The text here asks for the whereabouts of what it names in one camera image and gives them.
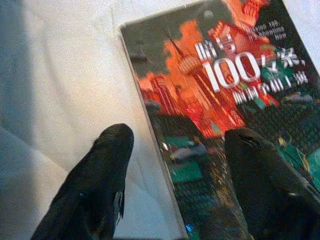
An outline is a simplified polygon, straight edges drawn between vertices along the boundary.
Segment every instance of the white sheet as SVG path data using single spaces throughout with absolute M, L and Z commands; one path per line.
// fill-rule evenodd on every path
M 135 144 L 118 237 L 182 235 L 117 26 L 191 0 L 0 0 L 0 239 L 28 239 L 94 139 Z M 285 0 L 320 69 L 320 0 Z

